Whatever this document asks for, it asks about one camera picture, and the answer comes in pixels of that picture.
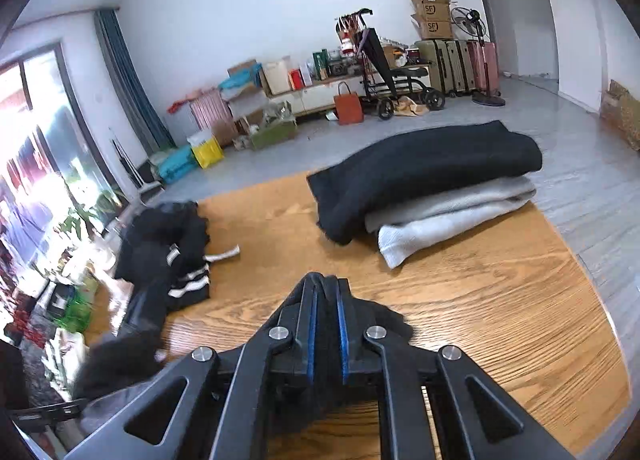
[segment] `wooden table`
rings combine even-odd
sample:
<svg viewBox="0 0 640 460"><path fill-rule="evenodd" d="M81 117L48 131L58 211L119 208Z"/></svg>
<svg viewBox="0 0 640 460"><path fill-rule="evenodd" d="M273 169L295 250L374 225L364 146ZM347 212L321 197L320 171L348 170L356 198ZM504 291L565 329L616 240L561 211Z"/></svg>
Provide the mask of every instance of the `wooden table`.
<svg viewBox="0 0 640 460"><path fill-rule="evenodd" d="M404 314L415 345L461 346L569 451L599 437L629 402L622 354L575 257L533 204L425 249L390 271L366 237L340 247L316 227L305 175L209 198L211 299L169 316L172 354L246 341L309 271L348 278L354 296ZM270 443L271 458L379 456L374 404Z"/></svg>

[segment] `folded clothing stack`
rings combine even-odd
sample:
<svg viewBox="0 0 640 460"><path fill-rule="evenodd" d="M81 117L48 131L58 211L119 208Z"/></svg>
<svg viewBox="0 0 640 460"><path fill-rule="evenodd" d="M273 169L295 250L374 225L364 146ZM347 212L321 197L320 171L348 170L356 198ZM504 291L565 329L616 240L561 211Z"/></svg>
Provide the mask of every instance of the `folded clothing stack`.
<svg viewBox="0 0 640 460"><path fill-rule="evenodd" d="M328 238L348 244L366 228L380 230L380 250L395 267L524 205L535 189L522 176L541 167L531 137L492 121L394 135L307 180Z"/></svg>

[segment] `white folded cloth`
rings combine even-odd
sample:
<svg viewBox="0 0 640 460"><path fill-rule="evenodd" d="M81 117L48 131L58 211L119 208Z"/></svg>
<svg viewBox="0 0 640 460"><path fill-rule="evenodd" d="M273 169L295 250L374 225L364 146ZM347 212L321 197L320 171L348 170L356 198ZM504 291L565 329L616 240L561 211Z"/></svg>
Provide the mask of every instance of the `white folded cloth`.
<svg viewBox="0 0 640 460"><path fill-rule="evenodd" d="M369 232L390 268L416 251L515 211L536 194L526 177L508 177L404 202L367 215Z"/></svg>

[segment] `doorway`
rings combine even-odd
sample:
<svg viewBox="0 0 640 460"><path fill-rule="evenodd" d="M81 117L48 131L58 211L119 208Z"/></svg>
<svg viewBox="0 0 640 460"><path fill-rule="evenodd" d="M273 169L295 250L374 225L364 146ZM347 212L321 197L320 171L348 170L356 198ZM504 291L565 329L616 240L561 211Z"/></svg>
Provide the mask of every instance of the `doorway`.
<svg viewBox="0 0 640 460"><path fill-rule="evenodd" d="M482 0L498 69L558 92L558 43L549 0Z"/></svg>

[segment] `clutter pile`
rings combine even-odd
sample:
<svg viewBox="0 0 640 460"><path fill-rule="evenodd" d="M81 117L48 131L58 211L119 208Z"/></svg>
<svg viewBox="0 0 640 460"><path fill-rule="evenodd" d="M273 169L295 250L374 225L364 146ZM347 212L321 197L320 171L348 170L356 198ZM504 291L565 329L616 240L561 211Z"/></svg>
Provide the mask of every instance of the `clutter pile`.
<svg viewBox="0 0 640 460"><path fill-rule="evenodd" d="M238 246L221 255L206 254L207 221L197 209L195 202L149 208L122 234L114 277L129 282L122 291L130 297L126 308L120 307L124 316L118 318L115 335L107 334L90 348L71 388L73 398L94 401L156 374L167 314L208 299L210 264L239 254ZM121 287L111 285L110 292ZM130 392L120 393L89 404L93 424L85 431L91 432L98 421L108 419L105 411L118 411L131 397Z"/></svg>
<svg viewBox="0 0 640 460"><path fill-rule="evenodd" d="M307 181L329 239L346 245L378 231L380 252L395 268L419 249L519 209L535 193L523 175L541 168L533 139L492 121L400 133Z"/></svg>

